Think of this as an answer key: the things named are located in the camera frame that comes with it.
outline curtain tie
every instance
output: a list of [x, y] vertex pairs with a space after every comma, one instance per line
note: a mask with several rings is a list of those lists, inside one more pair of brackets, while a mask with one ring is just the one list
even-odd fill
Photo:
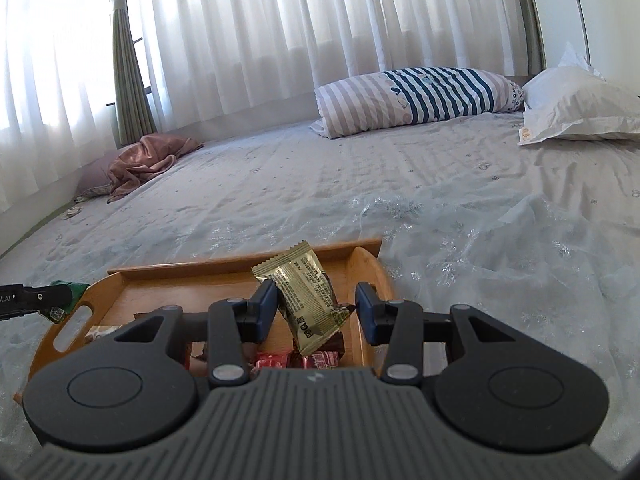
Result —
[[123, 10], [127, 8], [126, 0], [113, 0], [113, 11]]

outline snack package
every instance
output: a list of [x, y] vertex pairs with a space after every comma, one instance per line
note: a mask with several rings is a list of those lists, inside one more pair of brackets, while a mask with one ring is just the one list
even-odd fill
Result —
[[255, 356], [255, 363], [251, 374], [255, 375], [261, 368], [286, 368], [288, 364], [289, 353], [271, 354], [268, 352], [258, 352]]
[[272, 279], [280, 291], [280, 313], [287, 320], [295, 346], [309, 356], [338, 332], [350, 316], [337, 304], [318, 257], [307, 242], [252, 267], [260, 281]]
[[342, 332], [336, 332], [329, 341], [309, 356], [302, 356], [294, 350], [289, 354], [289, 368], [317, 368], [325, 370], [338, 366], [344, 355], [344, 336]]
[[89, 288], [87, 283], [73, 283], [73, 282], [62, 282], [60, 280], [56, 280], [55, 282], [51, 282], [51, 285], [67, 285], [71, 289], [72, 299], [71, 302], [65, 305], [63, 308], [54, 306], [52, 308], [46, 308], [44, 310], [39, 310], [39, 314], [41, 316], [46, 317], [50, 321], [55, 324], [62, 323], [69, 314], [73, 312], [82, 298], [84, 292]]

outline striped pillow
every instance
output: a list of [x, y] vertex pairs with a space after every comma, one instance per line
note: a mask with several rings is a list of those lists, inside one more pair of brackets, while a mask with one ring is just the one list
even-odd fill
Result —
[[484, 112], [513, 112], [524, 93], [516, 83], [468, 68], [403, 68], [357, 75], [316, 89], [321, 119], [335, 139], [404, 124], [446, 121]]

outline metal screw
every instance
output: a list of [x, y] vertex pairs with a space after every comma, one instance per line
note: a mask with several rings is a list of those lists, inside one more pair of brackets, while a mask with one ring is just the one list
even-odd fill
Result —
[[244, 370], [238, 365], [218, 365], [211, 375], [219, 381], [235, 381], [244, 375]]
[[387, 368], [386, 374], [392, 379], [407, 381], [418, 375], [418, 368], [412, 365], [400, 363], [397, 365], [391, 365]]

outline circular button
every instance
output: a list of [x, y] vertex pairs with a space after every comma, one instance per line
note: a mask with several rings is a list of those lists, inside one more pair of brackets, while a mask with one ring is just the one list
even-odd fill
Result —
[[219, 381], [235, 381], [244, 375], [244, 370], [238, 365], [216, 366], [211, 375]]
[[93, 368], [76, 375], [69, 396], [88, 408], [113, 408], [129, 402], [142, 390], [142, 379], [126, 368]]
[[418, 375], [418, 369], [415, 366], [402, 363], [391, 365], [386, 369], [386, 374], [398, 381], [408, 381]]
[[564, 387], [558, 378], [544, 370], [507, 368], [489, 379], [489, 390], [496, 399], [514, 408], [535, 410], [558, 402]]

